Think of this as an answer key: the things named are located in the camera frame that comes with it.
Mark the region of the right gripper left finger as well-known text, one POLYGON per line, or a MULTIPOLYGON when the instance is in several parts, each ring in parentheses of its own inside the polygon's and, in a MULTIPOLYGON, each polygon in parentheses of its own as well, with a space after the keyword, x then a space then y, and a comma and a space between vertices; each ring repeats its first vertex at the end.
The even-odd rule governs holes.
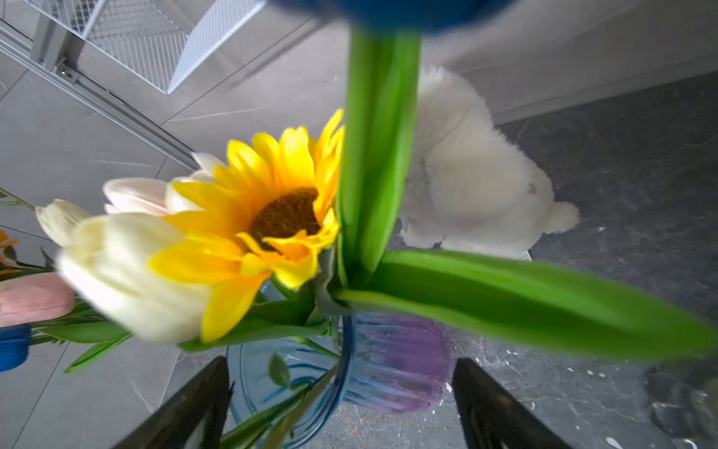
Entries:
POLYGON ((114 447, 218 448, 232 397, 225 357, 216 357, 114 447))

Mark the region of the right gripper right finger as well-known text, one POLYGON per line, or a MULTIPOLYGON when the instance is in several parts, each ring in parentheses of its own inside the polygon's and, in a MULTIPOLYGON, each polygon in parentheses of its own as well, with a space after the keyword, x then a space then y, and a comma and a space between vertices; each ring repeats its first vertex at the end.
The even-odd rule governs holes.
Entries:
POLYGON ((475 361, 456 361, 452 388, 469 448, 570 449, 475 361))

